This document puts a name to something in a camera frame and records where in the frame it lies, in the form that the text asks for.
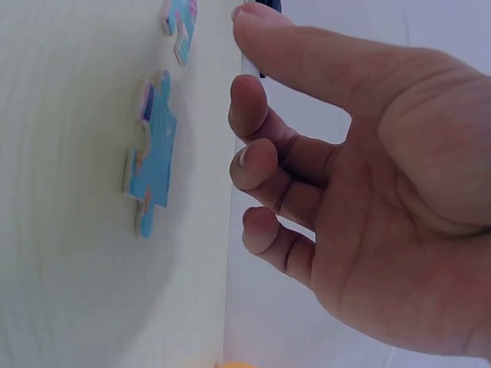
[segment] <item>jigsaw puzzle piece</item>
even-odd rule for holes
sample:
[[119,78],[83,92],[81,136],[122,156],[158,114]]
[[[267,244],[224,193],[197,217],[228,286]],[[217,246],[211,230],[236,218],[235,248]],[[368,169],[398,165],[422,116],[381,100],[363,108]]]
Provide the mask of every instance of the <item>jigsaw puzzle piece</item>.
[[177,29],[174,54],[180,65],[187,63],[197,16],[197,0],[165,0],[160,11],[160,23],[164,34],[173,35]]
[[130,149],[127,155],[124,193],[139,202],[136,230],[144,238],[152,232],[154,206],[167,206],[177,125],[168,106],[170,89],[169,71],[159,73],[155,82],[144,84],[137,119],[145,132],[145,144],[142,149]]

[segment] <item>hand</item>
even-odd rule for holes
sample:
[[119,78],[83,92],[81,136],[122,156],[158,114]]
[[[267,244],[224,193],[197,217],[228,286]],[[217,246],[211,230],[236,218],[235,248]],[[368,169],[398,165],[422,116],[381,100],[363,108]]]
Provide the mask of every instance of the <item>hand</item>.
[[265,206],[244,215],[245,246],[386,343],[491,351],[491,80],[439,51],[240,9],[236,42],[259,70],[352,118],[341,145],[302,136],[259,80],[236,78],[229,122],[248,146],[230,174]]

